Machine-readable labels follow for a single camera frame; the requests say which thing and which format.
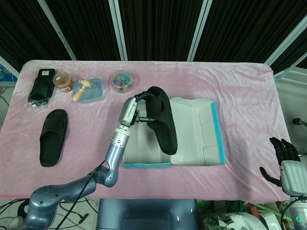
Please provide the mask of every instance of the pink fabric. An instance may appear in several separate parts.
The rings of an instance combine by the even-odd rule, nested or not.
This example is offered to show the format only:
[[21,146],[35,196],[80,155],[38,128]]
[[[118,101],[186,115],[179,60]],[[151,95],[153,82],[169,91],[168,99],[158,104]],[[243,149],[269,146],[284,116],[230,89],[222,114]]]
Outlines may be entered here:
[[[100,78],[100,101],[80,104],[72,92],[56,90],[48,108],[25,107],[40,68],[68,72],[73,80]],[[134,85],[118,94],[109,78],[119,69],[129,71]],[[189,62],[41,61],[26,63],[20,73],[0,133],[0,197],[29,197],[38,187],[64,184],[89,173],[105,158],[109,138],[119,125],[123,103],[150,86],[169,97],[211,98],[217,103],[227,164],[168,169],[124,169],[112,188],[102,185],[90,197],[197,198],[271,202],[286,200],[281,188],[260,174],[263,166],[279,177],[269,138],[289,140],[272,70],[265,64]],[[51,168],[39,163],[39,136],[54,109],[65,109],[69,127],[62,157]]]

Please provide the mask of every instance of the black slipper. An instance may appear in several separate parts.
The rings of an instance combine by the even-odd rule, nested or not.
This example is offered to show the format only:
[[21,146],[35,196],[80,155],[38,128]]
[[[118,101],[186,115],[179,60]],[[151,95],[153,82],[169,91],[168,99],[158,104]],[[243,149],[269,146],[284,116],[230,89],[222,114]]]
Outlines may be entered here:
[[177,152],[177,135],[169,98],[156,86],[150,87],[147,92],[156,96],[145,98],[147,117],[155,119],[147,125],[154,131],[162,152],[174,155]]
[[65,140],[67,123],[67,113],[62,109],[53,110],[46,117],[39,138],[39,160],[43,167],[51,167],[58,162]]

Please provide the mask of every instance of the blue tray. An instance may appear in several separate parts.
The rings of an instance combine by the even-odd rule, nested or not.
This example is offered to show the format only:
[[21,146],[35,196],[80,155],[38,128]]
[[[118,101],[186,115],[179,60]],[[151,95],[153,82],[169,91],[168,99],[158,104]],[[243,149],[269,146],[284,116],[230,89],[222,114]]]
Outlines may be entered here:
[[[84,90],[84,93],[82,94],[81,99],[79,100],[79,102],[81,103],[92,102],[102,98],[103,90],[102,90],[101,80],[99,78],[94,78],[90,79],[89,81],[91,82],[92,86]],[[82,87],[81,84],[75,82],[73,84],[73,95],[75,95],[75,93],[81,87]]]

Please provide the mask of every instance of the black curtain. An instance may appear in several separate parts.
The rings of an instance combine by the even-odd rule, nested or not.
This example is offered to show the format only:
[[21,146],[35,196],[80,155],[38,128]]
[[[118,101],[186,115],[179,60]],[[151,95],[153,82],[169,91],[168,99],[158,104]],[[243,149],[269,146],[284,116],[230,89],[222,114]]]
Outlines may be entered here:
[[17,71],[32,59],[71,59],[37,0],[2,0],[0,6],[0,56]]
[[202,0],[119,0],[128,60],[187,61]]
[[[307,30],[301,35],[278,57],[278,59],[271,65],[274,73],[278,73],[289,68],[301,56],[307,52]],[[307,69],[307,61],[303,60],[297,67]]]
[[120,60],[107,0],[46,0],[78,60]]
[[194,61],[263,63],[306,14],[305,0],[214,0]]

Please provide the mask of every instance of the plastic jar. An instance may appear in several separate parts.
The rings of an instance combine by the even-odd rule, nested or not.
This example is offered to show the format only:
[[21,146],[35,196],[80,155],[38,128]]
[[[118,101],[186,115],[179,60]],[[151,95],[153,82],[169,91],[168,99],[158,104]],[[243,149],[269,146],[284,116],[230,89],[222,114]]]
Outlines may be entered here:
[[132,87],[132,77],[128,71],[119,70],[112,74],[112,85],[119,93],[127,93]]
[[60,72],[53,77],[53,83],[62,92],[69,92],[72,90],[72,80],[68,73]]

